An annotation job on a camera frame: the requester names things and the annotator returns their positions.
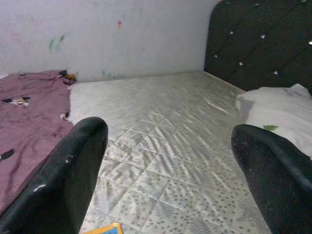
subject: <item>purple blanket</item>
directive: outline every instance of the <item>purple blanket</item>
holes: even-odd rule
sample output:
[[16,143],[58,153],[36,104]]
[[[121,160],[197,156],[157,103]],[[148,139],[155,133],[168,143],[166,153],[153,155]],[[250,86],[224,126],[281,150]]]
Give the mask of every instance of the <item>purple blanket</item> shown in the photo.
[[70,131],[70,90],[59,71],[0,79],[0,211],[28,174]]

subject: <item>mattress pattern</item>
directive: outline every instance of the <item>mattress pattern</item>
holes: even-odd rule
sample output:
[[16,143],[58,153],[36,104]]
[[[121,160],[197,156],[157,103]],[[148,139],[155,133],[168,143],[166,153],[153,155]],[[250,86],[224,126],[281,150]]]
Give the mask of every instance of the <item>mattress pattern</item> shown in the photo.
[[239,92],[202,72],[74,85],[71,121],[109,125],[81,231],[270,233],[231,151]]

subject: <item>white pillow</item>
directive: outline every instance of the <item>white pillow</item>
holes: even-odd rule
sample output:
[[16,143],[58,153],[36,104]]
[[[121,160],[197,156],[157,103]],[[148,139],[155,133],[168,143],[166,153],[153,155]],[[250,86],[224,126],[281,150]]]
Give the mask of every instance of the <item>white pillow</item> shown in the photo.
[[300,84],[245,92],[237,96],[235,106],[246,124],[285,137],[312,157],[312,97]]

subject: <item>white wall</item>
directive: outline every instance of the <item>white wall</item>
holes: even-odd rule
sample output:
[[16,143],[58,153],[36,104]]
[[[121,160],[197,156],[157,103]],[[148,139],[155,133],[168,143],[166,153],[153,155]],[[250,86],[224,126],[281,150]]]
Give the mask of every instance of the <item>white wall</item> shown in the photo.
[[203,70],[217,2],[1,0],[0,74],[71,69],[91,81]]

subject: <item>tufted headboard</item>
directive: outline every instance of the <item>tufted headboard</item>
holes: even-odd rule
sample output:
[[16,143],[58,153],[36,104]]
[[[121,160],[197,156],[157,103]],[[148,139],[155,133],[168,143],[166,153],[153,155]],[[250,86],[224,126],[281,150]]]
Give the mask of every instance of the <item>tufted headboard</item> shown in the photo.
[[213,10],[205,71],[243,90],[312,91],[312,0],[224,0]]

